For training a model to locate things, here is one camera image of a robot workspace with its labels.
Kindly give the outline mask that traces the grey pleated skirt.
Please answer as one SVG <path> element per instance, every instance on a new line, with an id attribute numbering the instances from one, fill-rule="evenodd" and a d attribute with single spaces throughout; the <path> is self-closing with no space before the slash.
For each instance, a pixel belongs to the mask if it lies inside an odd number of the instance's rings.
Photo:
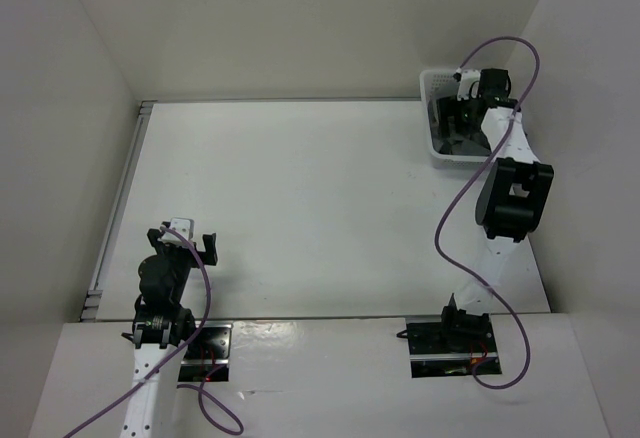
<path id="1" fill-rule="evenodd" d="M 482 132 L 470 135 L 453 133 L 450 137 L 436 136 L 433 139 L 436 152 L 449 156 L 486 157 L 491 153 L 489 142 Z"/>

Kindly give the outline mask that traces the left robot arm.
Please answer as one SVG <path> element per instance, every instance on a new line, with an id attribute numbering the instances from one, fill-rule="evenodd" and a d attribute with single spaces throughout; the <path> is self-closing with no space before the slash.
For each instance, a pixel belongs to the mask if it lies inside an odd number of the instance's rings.
<path id="1" fill-rule="evenodd" d="M 138 267 L 140 295 L 130 341 L 134 347 L 132 395 L 122 437 L 167 437 L 182 360 L 198 348 L 200 328 L 181 305 L 190 272 L 217 264 L 215 234 L 193 241 L 194 221 L 173 218 L 147 233 L 154 254 Z"/>

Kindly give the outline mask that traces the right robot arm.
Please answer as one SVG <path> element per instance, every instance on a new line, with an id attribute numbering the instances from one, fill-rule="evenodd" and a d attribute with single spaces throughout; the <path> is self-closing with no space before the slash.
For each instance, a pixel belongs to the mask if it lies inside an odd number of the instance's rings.
<path id="1" fill-rule="evenodd" d="M 522 113 L 510 97 L 511 79 L 504 69 L 461 70 L 456 92 L 436 101 L 436 122 L 447 145 L 454 138 L 486 149 L 492 158 L 475 206 L 484 240 L 471 279 L 452 294 L 441 314 L 438 339 L 450 351 L 471 350 L 489 333 L 494 293 L 504 267 L 519 244 L 539 225 L 554 178 L 527 140 Z"/>

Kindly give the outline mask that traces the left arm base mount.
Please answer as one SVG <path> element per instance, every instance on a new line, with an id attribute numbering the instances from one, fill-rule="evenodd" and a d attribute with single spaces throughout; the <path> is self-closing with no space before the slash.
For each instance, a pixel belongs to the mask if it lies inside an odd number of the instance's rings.
<path id="1" fill-rule="evenodd" d="M 212 322 L 204 326 L 181 362 L 180 384 L 229 380 L 232 328 L 230 322 Z"/>

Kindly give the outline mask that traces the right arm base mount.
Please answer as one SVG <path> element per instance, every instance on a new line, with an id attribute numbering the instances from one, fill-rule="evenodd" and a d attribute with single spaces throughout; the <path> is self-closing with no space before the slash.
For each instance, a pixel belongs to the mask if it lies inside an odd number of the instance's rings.
<path id="1" fill-rule="evenodd" d="M 413 378 L 471 376 L 476 365 L 479 376 L 502 373 L 491 325 L 478 337 L 445 337 L 439 319 L 407 319 L 396 337 L 407 344 Z"/>

